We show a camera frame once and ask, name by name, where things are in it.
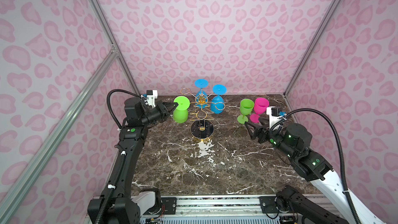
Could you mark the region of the magenta wine glass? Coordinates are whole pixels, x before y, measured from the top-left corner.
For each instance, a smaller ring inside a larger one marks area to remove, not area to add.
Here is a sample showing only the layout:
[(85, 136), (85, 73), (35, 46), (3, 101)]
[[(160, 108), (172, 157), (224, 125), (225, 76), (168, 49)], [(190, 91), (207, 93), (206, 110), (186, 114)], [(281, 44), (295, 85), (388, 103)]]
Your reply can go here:
[(259, 97), (255, 100), (254, 113), (250, 115), (250, 121), (253, 123), (259, 123), (260, 115), (266, 112), (269, 107), (269, 101), (266, 98)]

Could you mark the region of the green wine glass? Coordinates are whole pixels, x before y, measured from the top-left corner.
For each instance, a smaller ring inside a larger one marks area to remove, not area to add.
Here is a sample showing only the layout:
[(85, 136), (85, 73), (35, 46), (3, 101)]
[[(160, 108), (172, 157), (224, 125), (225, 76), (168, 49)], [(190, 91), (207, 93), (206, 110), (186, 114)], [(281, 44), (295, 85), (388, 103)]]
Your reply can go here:
[(173, 112), (173, 119), (177, 123), (184, 123), (188, 119), (188, 108), (190, 107), (190, 100), (186, 96), (178, 96), (174, 99), (174, 103), (178, 106)]
[(254, 108), (254, 101), (251, 99), (243, 99), (240, 102), (239, 110), (240, 110), (240, 115), (237, 117), (237, 121), (240, 124), (245, 124), (248, 121), (248, 115), (251, 114), (253, 108)]

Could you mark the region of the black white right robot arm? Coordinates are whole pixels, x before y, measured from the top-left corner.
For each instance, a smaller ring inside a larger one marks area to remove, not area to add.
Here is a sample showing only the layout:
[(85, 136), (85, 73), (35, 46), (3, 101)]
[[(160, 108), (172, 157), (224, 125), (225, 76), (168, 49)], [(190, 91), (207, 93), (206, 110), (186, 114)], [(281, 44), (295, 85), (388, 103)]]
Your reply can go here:
[(245, 123), (251, 139), (259, 143), (270, 143), (289, 159), (296, 173), (315, 186), (338, 210), (334, 216), (326, 209), (304, 198), (291, 186), (277, 193), (277, 206), (281, 210), (290, 209), (302, 214), (315, 224), (381, 224), (378, 218), (362, 201), (348, 189), (342, 173), (319, 153), (310, 149), (312, 135), (301, 124), (291, 123), (284, 134), (271, 127)]

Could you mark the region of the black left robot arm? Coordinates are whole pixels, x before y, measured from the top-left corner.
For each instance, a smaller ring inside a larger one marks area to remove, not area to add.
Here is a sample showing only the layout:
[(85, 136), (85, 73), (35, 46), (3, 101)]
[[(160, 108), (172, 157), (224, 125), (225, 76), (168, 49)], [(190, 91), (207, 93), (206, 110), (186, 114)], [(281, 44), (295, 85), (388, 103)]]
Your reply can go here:
[(137, 97), (125, 101), (126, 117), (116, 144), (118, 155), (115, 165), (101, 195), (88, 205), (92, 223), (138, 224), (146, 212), (155, 215), (163, 212), (159, 189), (145, 189), (132, 197), (132, 180), (149, 126), (166, 121), (177, 106), (178, 103), (157, 101), (153, 108), (147, 109), (143, 100)]

